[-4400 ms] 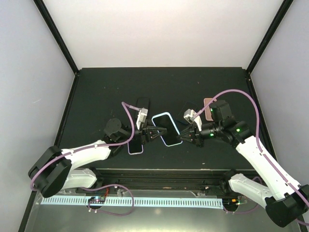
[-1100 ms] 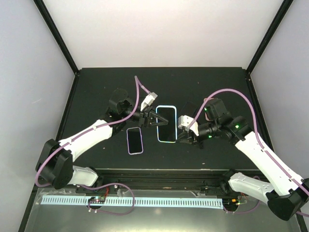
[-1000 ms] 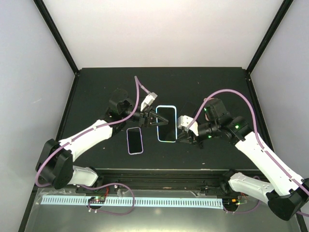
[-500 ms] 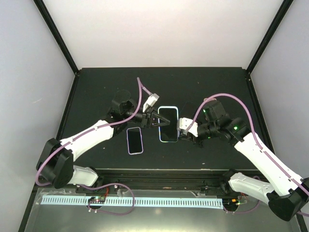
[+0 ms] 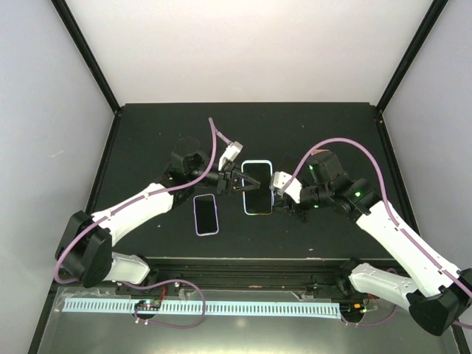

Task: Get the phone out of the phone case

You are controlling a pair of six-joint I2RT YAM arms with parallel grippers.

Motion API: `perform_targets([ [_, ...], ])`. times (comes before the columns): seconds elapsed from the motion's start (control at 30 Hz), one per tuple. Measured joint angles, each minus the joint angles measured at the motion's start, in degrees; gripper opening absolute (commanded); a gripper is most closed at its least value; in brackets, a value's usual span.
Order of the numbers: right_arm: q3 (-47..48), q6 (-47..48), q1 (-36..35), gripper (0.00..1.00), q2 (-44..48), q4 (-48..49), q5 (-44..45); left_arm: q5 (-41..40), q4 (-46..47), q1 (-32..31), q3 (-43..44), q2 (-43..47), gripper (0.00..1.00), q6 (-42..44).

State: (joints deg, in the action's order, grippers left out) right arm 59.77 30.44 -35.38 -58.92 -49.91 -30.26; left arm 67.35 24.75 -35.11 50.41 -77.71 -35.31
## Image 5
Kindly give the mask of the blue phone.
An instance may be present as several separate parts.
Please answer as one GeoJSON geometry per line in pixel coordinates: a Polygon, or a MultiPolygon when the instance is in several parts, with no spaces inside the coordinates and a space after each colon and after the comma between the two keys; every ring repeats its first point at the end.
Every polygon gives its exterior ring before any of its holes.
{"type": "Polygon", "coordinates": [[[279,164],[276,166],[275,171],[276,172],[284,172],[290,175],[294,174],[294,171],[296,170],[297,166],[299,164],[299,159],[292,156],[285,154],[279,164]]]}

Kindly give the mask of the pink phone case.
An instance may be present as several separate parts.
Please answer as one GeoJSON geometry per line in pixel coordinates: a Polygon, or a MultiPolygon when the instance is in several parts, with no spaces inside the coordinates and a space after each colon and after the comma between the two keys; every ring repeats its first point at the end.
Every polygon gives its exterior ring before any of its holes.
{"type": "Polygon", "coordinates": [[[315,149],[311,152],[311,155],[312,156],[317,156],[317,155],[320,155],[322,153],[328,153],[328,152],[329,152],[329,150],[327,150],[327,149],[315,149]]]}

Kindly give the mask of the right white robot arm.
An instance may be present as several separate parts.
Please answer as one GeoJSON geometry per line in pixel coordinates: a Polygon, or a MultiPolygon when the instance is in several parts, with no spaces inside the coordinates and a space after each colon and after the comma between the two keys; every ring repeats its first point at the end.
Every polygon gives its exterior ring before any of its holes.
{"type": "Polygon", "coordinates": [[[364,178],[353,180],[337,155],[319,150],[306,161],[312,183],[283,171],[270,188],[292,213],[331,208],[379,242],[407,273],[402,277],[354,260],[335,279],[344,297],[379,296],[405,310],[433,336],[442,335],[471,306],[471,270],[461,270],[433,250],[364,178]]]}

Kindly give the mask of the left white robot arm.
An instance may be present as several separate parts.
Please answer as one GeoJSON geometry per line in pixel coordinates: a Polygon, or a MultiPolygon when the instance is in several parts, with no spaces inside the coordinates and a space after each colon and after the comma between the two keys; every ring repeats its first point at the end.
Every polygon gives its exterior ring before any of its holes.
{"type": "Polygon", "coordinates": [[[213,186],[218,194],[256,190],[261,178],[248,175],[235,163],[242,150],[228,143],[219,160],[207,155],[200,142],[187,137],[177,141],[161,177],[137,195],[91,215],[79,211],[70,217],[56,250],[59,266],[71,281],[84,288],[101,282],[128,282],[141,294],[151,294],[158,276],[144,257],[114,252],[113,247],[130,232],[158,215],[184,203],[196,184],[213,186]]]}

